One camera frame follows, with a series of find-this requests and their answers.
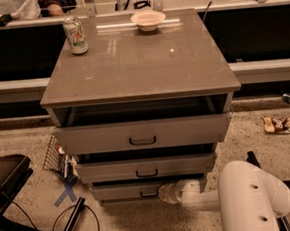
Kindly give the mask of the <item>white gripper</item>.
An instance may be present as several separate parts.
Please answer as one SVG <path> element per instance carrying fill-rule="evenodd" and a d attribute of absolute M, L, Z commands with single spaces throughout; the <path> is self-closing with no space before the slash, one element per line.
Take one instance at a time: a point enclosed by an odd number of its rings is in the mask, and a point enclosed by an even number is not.
<path fill-rule="evenodd" d="M 200 193 L 200 183 L 198 180 L 186 179 L 173 183 L 166 183 L 159 187 L 158 197 L 171 205 L 182 202 L 182 194 L 186 192 Z"/>

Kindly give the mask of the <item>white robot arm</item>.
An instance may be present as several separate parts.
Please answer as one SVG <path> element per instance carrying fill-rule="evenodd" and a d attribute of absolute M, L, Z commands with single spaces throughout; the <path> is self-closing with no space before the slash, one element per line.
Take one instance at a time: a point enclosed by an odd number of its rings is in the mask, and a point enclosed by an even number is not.
<path fill-rule="evenodd" d="M 290 213 L 290 189 L 276 176 L 245 161 L 224 165 L 218 188 L 202 192 L 197 180 L 164 184 L 158 197 L 171 205 L 218 211 L 222 231 L 280 231 L 277 220 Z"/>

